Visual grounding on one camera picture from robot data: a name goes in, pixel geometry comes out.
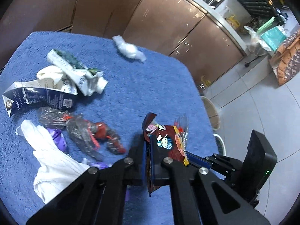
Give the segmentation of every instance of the white plastic bag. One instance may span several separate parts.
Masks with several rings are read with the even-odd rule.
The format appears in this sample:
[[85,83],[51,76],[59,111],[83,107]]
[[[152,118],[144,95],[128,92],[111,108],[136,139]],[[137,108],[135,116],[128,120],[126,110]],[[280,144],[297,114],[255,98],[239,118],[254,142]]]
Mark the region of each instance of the white plastic bag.
[[263,41],[252,28],[250,28],[249,26],[244,26],[244,28],[249,31],[249,34],[251,36],[250,44],[247,45],[248,50],[251,53],[253,53],[257,57],[260,57],[272,51],[267,43]]
[[135,45],[126,43],[122,36],[113,36],[112,39],[117,45],[119,51],[127,58],[141,60],[142,62],[146,60],[144,53],[140,52]]
[[34,148],[33,155],[41,167],[34,179],[33,189],[45,204],[90,167],[60,151],[48,130],[43,126],[36,127],[30,120],[24,120],[17,127],[16,134],[24,136]]

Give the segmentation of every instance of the silver bolt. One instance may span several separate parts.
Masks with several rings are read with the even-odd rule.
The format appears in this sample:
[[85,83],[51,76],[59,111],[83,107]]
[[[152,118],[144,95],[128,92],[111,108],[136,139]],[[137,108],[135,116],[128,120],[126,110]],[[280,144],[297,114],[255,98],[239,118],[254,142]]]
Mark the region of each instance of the silver bolt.
[[199,172],[203,175],[208,174],[209,170],[206,167],[199,168]]
[[130,157],[126,157],[126,158],[124,159],[124,162],[125,162],[126,164],[131,164],[131,163],[133,163],[133,159],[130,158]]
[[173,162],[173,159],[172,159],[171,157],[165,157],[165,158],[163,159],[163,161],[164,161],[165,163],[171,164],[171,163]]
[[90,174],[96,174],[97,172],[98,172],[98,168],[96,168],[96,167],[90,167],[88,169],[88,173],[90,173]]

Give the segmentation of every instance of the blue tablecloth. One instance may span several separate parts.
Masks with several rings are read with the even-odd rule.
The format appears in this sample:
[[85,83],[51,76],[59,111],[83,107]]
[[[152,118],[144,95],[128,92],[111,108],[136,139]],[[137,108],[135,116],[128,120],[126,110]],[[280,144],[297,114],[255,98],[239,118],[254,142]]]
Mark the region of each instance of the blue tablecloth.
[[[53,49],[73,53],[88,67],[104,71],[108,84],[102,95],[81,96],[73,111],[86,119],[104,121],[121,136],[124,146],[141,141],[142,121],[148,112],[158,114],[156,121],[173,124],[186,113],[189,121],[188,151],[199,156],[217,152],[212,128],[203,102],[188,69],[174,58],[140,48],[145,63],[124,58],[112,40],[62,32],[34,32],[16,50],[0,75],[0,92],[14,81],[36,79],[38,70],[46,67],[47,53]],[[9,118],[0,104],[0,197],[13,218],[24,225],[44,203],[33,190],[33,180],[39,163],[33,149],[15,129],[24,119],[38,125],[36,110],[30,106]],[[65,133],[69,154],[78,162],[87,158]],[[124,156],[100,149],[105,162],[112,164]],[[168,187],[162,187],[148,197],[144,187],[131,187],[130,201],[125,205],[123,224],[169,225],[173,213]]]

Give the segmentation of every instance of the countertop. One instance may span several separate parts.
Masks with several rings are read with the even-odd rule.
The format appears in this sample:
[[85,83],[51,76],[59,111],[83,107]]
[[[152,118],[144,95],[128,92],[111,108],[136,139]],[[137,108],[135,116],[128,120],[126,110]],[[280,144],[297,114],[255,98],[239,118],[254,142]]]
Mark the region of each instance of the countertop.
[[192,1],[198,4],[200,7],[202,7],[206,11],[206,14],[210,14],[217,21],[218,26],[226,29],[228,33],[232,36],[232,39],[234,39],[236,43],[241,47],[241,49],[245,52],[245,54],[248,55],[248,50],[245,42],[220,14],[218,14],[203,0],[192,0]]

